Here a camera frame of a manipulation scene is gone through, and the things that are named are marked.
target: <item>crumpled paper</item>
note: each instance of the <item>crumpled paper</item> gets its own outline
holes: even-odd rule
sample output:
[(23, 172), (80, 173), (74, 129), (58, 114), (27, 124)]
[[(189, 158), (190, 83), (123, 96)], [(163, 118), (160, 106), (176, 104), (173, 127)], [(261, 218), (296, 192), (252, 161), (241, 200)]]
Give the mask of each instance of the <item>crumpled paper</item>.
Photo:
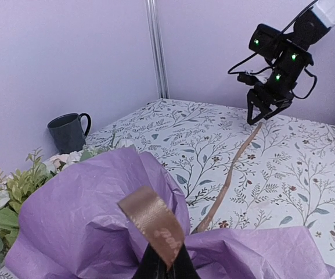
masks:
[(117, 202), (143, 185), (175, 213), (202, 279), (325, 279), (335, 272), (305, 227), (188, 235), (181, 189), (151, 154), (133, 148), (74, 164), (33, 193), (7, 268), (20, 279), (131, 278), (147, 242)]

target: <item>lavender wall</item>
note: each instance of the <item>lavender wall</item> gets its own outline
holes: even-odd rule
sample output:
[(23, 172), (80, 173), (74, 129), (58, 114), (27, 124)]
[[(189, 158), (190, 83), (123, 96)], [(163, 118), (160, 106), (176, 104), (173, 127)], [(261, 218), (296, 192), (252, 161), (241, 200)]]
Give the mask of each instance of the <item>lavender wall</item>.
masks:
[(144, 0), (0, 1), (0, 167), (56, 151), (52, 118), (88, 112), (92, 131), (157, 98)]
[[(158, 9), (170, 97), (245, 107), (248, 86), (226, 72), (249, 56), (248, 42), (259, 23), (283, 29), (310, 0), (160, 0)], [(284, 114), (335, 124), (335, 28), (310, 49), (319, 82), (305, 101)], [(241, 69), (265, 67), (258, 58)], [(295, 92), (309, 91), (301, 78)]]

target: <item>dark gray mug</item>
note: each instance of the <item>dark gray mug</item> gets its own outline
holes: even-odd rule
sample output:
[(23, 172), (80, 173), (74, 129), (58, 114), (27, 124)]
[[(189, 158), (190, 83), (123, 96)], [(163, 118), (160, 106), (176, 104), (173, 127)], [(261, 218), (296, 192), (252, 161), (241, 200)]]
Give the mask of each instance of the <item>dark gray mug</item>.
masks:
[[(81, 118), (87, 117), (87, 128), (82, 129)], [(86, 144), (85, 138), (90, 132), (91, 118), (87, 113), (70, 113), (50, 121), (47, 125), (56, 148), (61, 154), (82, 150)]]

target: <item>ribbon strip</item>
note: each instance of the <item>ribbon strip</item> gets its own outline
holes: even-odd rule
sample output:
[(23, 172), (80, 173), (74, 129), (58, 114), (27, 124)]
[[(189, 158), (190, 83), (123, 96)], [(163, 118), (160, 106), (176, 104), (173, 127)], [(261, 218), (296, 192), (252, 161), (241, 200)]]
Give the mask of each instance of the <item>ribbon strip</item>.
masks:
[(208, 211), (206, 216), (198, 224), (198, 226), (192, 231), (192, 234), (195, 234), (197, 232), (201, 233), (201, 232), (205, 231), (207, 229), (209, 223), (212, 221), (212, 218), (214, 218), (214, 215), (218, 211), (218, 208), (219, 208), (220, 204), (222, 203), (226, 192), (229, 189), (230, 182), (232, 181), (232, 174), (233, 174), (233, 169), (234, 169), (235, 163), (237, 162), (238, 158), (240, 158), (242, 153), (246, 150), (246, 148), (250, 144), (250, 142), (255, 138), (255, 136), (257, 135), (257, 133), (259, 132), (259, 130), (261, 128), (261, 124), (262, 123), (260, 123), (256, 127), (256, 129), (253, 131), (253, 133), (248, 137), (248, 139), (246, 139), (246, 141), (243, 143), (243, 145), (240, 147), (240, 149), (235, 154), (235, 157), (232, 160), (232, 164), (230, 165), (228, 175), (226, 176), (226, 180), (224, 182), (223, 187), (221, 188), (221, 190), (219, 192), (219, 195), (217, 196), (214, 204), (212, 205), (212, 207), (210, 208), (210, 210)]
[(118, 206), (148, 240), (170, 269), (184, 243), (175, 215), (151, 188), (143, 186), (118, 202)]

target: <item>floral tablecloth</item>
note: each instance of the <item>floral tablecloth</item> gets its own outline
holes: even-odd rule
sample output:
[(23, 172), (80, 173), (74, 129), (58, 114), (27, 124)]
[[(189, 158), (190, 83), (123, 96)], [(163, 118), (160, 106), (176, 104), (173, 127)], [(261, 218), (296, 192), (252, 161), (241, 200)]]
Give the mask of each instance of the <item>floral tablecloth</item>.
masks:
[[(193, 229), (254, 129), (246, 114), (245, 109), (160, 99), (92, 134), (88, 144), (107, 144), (115, 130), (117, 138), (152, 153), (183, 189)], [(264, 121), (236, 163), (210, 229), (287, 226), (307, 226), (325, 262), (335, 266), (335, 126), (287, 116)], [(14, 277), (3, 267), (0, 278)]]

